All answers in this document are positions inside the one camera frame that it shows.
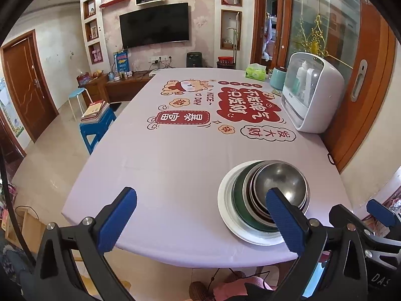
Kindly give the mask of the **large stainless steel bowl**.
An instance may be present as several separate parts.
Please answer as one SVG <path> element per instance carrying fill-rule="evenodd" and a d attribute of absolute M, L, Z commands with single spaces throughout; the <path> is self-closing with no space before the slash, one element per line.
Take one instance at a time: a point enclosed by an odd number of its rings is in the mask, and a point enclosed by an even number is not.
<path fill-rule="evenodd" d="M 245 172 L 243 203 L 250 216 L 261 225 L 276 226 L 266 206 L 266 194 L 272 188 L 278 188 L 289 203 L 303 213 L 308 210 L 309 183 L 295 166 L 279 160 L 256 161 Z"/>

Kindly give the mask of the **white plate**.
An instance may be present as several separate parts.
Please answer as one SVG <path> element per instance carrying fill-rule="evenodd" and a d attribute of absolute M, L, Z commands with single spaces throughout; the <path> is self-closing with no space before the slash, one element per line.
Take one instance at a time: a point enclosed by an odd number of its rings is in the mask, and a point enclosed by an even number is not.
<path fill-rule="evenodd" d="M 227 228 L 241 240 L 262 247 L 279 245 L 283 243 L 283 238 L 278 231 L 264 232 L 251 227 L 237 214 L 232 201 L 232 191 L 240 172 L 246 166 L 254 165 L 257 162 L 257 160 L 246 161 L 227 172 L 218 189 L 218 209 Z"/>

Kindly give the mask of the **green glass plate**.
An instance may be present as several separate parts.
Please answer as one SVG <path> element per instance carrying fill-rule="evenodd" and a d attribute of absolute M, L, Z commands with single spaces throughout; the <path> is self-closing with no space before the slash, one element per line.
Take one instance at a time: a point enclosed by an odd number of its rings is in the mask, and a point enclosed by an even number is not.
<path fill-rule="evenodd" d="M 260 215 L 251 204 L 251 179 L 256 171 L 266 165 L 265 161 L 252 161 L 240 170 L 232 188 L 232 202 L 239 217 L 250 227 L 261 232 L 277 232 L 274 221 L 265 214 Z"/>

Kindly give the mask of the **blue plastic stool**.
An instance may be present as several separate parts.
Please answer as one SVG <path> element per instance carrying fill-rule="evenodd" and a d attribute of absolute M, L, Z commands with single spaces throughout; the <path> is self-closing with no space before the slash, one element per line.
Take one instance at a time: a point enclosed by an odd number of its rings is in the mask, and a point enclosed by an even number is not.
<path fill-rule="evenodd" d="M 100 142 L 110 125 L 115 122 L 115 120 L 116 115 L 109 107 L 108 110 L 105 111 L 105 113 L 100 117 L 98 122 L 79 124 L 81 138 L 89 154 L 93 153 L 96 144 Z"/>

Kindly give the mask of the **pink printed tablecloth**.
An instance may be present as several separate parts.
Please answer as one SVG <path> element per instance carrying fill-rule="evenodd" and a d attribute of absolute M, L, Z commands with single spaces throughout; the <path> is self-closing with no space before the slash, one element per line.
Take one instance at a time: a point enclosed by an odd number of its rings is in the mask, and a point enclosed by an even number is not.
<path fill-rule="evenodd" d="M 311 189 L 308 217 L 327 224 L 335 204 L 350 206 L 322 140 L 294 128 L 268 82 L 240 70 L 165 69 L 95 147 L 62 214 L 78 223 L 131 187 L 137 208 L 118 240 L 121 249 L 189 268 L 291 260 L 284 244 L 260 247 L 238 239 L 220 216 L 224 176 L 254 160 L 282 160 L 303 173 Z"/>

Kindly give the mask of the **stack of books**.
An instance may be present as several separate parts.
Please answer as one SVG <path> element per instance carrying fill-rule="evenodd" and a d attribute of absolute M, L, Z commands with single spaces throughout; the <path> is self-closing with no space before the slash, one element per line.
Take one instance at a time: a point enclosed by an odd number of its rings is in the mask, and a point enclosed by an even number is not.
<path fill-rule="evenodd" d="M 88 109 L 81 116 L 81 123 L 98 123 L 103 114 L 110 108 L 108 102 L 101 100 L 93 102 L 89 105 Z"/>

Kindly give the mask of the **white countertop sterilizer appliance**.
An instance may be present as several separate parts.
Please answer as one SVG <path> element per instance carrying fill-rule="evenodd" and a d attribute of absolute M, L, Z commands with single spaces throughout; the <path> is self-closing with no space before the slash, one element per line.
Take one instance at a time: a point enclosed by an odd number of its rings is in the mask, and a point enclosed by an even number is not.
<path fill-rule="evenodd" d="M 320 56 L 307 52 L 291 55 L 283 84 L 281 105 L 296 130 L 321 134 L 338 109 L 345 81 Z"/>

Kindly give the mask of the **light blue round stool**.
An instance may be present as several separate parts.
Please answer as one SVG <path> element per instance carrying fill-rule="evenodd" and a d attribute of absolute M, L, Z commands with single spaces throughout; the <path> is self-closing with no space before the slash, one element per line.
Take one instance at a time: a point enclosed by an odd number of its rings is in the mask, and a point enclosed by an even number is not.
<path fill-rule="evenodd" d="M 69 103 L 71 112 L 73 114 L 74 120 L 77 120 L 77 117 L 75 114 L 75 109 L 72 106 L 72 100 L 73 99 L 77 100 L 79 110 L 81 112 L 81 115 L 83 115 L 84 108 L 83 108 L 83 103 L 81 102 L 81 100 L 83 99 L 84 93 L 86 93 L 86 96 L 88 97 L 89 101 L 92 103 L 93 102 L 92 97 L 90 96 L 89 91 L 86 88 L 79 87 L 79 88 L 75 89 L 68 97 L 68 103 Z"/>

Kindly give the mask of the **wooden tv cabinet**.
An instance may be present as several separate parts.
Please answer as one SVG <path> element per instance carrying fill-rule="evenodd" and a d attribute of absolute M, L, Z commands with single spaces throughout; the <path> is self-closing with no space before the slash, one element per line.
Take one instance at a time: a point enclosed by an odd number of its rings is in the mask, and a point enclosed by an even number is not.
<path fill-rule="evenodd" d="M 148 71 L 137 71 L 131 77 L 118 81 L 109 81 L 108 74 L 104 73 L 79 87 L 88 91 L 93 102 L 119 103 L 131 101 L 150 80 Z"/>

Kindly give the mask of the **teal ceramic jar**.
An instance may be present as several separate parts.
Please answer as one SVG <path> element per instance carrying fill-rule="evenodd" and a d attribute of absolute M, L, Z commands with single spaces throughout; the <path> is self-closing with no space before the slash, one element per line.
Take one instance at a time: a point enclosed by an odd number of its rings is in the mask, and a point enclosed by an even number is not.
<path fill-rule="evenodd" d="M 272 76 L 270 78 L 270 86 L 276 90 L 282 91 L 285 77 L 286 77 L 286 69 L 283 67 L 275 67 L 272 70 Z"/>

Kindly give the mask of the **green tissue box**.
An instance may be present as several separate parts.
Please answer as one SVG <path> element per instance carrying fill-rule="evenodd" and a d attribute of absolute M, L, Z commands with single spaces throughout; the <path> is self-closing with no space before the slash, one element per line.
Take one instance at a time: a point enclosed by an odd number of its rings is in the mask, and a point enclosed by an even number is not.
<path fill-rule="evenodd" d="M 245 76 L 263 82 L 266 79 L 266 66 L 258 63 L 250 64 L 245 70 Z"/>

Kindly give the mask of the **blue snack box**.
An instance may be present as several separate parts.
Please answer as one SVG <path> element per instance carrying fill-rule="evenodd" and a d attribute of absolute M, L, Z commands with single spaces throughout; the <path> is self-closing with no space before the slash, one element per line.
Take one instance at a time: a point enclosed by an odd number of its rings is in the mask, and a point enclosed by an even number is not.
<path fill-rule="evenodd" d="M 129 67 L 129 57 L 127 50 L 121 50 L 119 52 L 114 53 L 114 63 L 116 66 L 116 72 L 128 72 L 130 71 Z"/>

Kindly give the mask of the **brown wooden door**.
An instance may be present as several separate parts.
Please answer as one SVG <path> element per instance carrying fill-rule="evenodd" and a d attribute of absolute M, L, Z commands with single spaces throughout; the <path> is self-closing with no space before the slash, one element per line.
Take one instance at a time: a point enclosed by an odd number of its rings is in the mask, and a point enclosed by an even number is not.
<path fill-rule="evenodd" d="M 35 30 L 4 44 L 1 62 L 14 107 L 29 137 L 36 141 L 58 110 L 41 66 Z"/>

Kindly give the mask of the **orange wooden sliding door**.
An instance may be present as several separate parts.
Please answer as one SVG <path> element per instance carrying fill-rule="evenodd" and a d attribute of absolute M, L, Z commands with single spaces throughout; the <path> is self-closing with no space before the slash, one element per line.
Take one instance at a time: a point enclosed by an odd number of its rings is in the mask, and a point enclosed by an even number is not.
<path fill-rule="evenodd" d="M 395 34 L 369 0 L 243 0 L 253 4 L 251 62 L 287 69 L 295 52 L 335 66 L 345 81 L 322 140 L 343 171 L 384 102 L 395 61 Z"/>

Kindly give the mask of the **white wall shelf unit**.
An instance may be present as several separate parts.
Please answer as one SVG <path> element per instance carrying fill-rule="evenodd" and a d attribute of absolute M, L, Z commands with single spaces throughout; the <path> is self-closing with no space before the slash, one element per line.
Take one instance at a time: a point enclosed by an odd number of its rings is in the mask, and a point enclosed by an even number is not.
<path fill-rule="evenodd" d="M 99 8 L 96 0 L 81 0 L 81 25 L 90 71 L 103 70 L 101 27 L 98 24 Z"/>

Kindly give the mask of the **black wall television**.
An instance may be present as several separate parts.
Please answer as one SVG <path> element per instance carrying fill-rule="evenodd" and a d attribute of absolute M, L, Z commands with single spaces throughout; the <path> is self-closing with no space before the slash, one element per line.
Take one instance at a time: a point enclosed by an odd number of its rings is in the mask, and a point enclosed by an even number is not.
<path fill-rule="evenodd" d="M 120 15 L 122 47 L 190 40 L 188 3 L 145 8 Z"/>

